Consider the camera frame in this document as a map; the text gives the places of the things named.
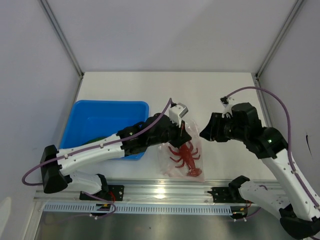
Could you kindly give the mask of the red toy lobster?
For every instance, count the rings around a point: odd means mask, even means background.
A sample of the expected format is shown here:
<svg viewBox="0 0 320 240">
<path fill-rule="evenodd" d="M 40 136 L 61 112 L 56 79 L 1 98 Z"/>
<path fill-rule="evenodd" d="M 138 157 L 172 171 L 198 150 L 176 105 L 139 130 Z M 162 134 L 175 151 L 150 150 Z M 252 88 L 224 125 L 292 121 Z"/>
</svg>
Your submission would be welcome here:
<svg viewBox="0 0 320 240">
<path fill-rule="evenodd" d="M 200 160 L 201 154 L 197 147 L 193 145 L 191 141 L 184 143 L 180 148 L 173 149 L 170 145 L 168 150 L 172 154 L 169 158 L 175 162 L 180 163 L 176 165 L 175 168 L 180 169 L 184 166 L 187 167 L 188 172 L 186 173 L 187 177 L 199 177 L 202 174 L 202 170 L 196 166 L 195 161 Z"/>
</svg>

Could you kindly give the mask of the clear pink zip top bag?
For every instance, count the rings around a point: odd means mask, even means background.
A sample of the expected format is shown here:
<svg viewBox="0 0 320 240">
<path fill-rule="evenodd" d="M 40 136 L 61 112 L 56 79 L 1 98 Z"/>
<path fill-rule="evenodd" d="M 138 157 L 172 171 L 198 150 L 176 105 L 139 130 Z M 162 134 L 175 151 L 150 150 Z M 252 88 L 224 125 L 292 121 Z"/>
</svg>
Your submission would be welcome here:
<svg viewBox="0 0 320 240">
<path fill-rule="evenodd" d="M 196 122 L 189 118 L 185 123 L 186 132 L 192 137 L 181 147 L 163 143 L 158 147 L 159 172 L 170 178 L 203 183 L 205 181 L 202 144 Z"/>
</svg>

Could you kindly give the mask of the blue plastic bin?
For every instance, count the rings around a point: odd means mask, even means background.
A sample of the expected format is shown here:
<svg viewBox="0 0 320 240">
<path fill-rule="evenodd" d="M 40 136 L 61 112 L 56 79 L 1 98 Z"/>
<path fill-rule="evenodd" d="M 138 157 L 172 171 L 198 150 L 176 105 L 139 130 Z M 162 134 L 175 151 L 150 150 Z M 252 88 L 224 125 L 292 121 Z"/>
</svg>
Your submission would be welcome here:
<svg viewBox="0 0 320 240">
<path fill-rule="evenodd" d="M 71 109 L 59 148 L 109 137 L 148 117 L 149 105 L 144 101 L 79 100 Z"/>
</svg>

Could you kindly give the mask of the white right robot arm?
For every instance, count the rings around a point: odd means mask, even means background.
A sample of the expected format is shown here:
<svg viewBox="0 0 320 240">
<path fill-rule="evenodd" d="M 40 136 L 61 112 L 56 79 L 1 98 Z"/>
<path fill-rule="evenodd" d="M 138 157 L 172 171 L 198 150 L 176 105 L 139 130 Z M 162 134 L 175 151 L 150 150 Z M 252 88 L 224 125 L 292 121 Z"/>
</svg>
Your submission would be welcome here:
<svg viewBox="0 0 320 240">
<path fill-rule="evenodd" d="M 296 240 L 315 237 L 320 232 L 320 208 L 315 203 L 319 195 L 304 176 L 299 176 L 283 135 L 273 127 L 264 127 L 254 106 L 248 102 L 228 104 L 223 113 L 213 112 L 199 136 L 210 142 L 242 142 L 273 173 L 287 196 L 282 200 L 241 175 L 228 184 L 232 201 L 244 199 L 257 204 L 277 218 Z"/>
</svg>

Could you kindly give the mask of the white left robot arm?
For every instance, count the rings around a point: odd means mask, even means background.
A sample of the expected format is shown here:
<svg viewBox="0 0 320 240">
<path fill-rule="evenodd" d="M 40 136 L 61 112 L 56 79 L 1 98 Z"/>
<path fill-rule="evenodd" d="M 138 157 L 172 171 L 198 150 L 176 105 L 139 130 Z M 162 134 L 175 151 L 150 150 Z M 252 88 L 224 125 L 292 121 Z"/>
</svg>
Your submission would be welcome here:
<svg viewBox="0 0 320 240">
<path fill-rule="evenodd" d="M 175 123 L 168 116 L 157 113 L 109 137 L 78 147 L 57 149 L 55 145 L 49 145 L 40 160 L 43 191 L 46 194 L 80 191 L 103 200 L 109 193 L 105 176 L 80 172 L 80 168 L 144 153 L 148 147 L 164 143 L 180 148 L 191 139 L 184 122 Z"/>
</svg>

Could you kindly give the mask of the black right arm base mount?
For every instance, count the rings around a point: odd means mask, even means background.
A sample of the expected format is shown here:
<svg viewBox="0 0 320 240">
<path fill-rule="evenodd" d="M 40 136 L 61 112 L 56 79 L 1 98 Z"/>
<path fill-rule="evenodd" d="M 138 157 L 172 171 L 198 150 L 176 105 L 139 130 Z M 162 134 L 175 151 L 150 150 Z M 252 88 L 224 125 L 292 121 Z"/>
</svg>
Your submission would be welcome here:
<svg viewBox="0 0 320 240">
<path fill-rule="evenodd" d="M 214 203 L 245 204 L 248 202 L 229 187 L 212 187 L 207 193 L 212 196 Z"/>
</svg>

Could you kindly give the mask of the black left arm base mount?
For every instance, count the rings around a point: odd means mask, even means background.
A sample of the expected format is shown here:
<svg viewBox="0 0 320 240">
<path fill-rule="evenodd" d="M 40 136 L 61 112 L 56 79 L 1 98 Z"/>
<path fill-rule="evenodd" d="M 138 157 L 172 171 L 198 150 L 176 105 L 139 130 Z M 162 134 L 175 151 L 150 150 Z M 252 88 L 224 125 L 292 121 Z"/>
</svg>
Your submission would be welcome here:
<svg viewBox="0 0 320 240">
<path fill-rule="evenodd" d="M 93 196 L 107 200 L 112 202 L 122 202 L 125 192 L 125 186 L 124 185 L 109 185 L 108 191 L 101 190 L 98 193 L 93 194 Z"/>
</svg>

